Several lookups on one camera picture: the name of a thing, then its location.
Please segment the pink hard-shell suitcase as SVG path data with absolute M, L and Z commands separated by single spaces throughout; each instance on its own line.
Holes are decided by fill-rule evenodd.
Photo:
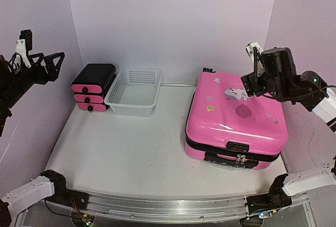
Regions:
M 238 75 L 203 69 L 185 125 L 190 157 L 261 170 L 280 156 L 287 141 L 281 103 L 249 97 Z

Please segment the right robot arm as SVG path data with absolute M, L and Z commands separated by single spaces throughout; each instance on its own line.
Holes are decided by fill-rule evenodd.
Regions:
M 253 72 L 241 79 L 249 96 L 301 104 L 309 114 L 295 121 L 302 133 L 308 133 L 304 140 L 315 139 L 313 134 L 320 129 L 317 122 L 335 133 L 335 86 L 314 71 L 297 73 L 289 48 L 263 50 L 257 42 L 251 42 L 246 51 L 254 64 Z M 334 159 L 309 170 L 280 175 L 267 193 L 246 198 L 247 218 L 263 220 L 291 206 L 292 199 L 299 194 L 334 185 Z

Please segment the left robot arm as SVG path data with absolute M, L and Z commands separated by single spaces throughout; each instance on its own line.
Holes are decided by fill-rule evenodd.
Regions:
M 1 57 L 1 131 L 11 109 L 34 85 L 54 82 L 59 76 L 65 58 L 63 52 L 44 55 L 15 52 L 10 61 Z M 1 198 L 1 226 L 11 226 L 12 221 L 25 209 L 42 199 L 52 197 L 58 204 L 70 200 L 65 177 L 47 170 L 37 179 L 6 193 Z

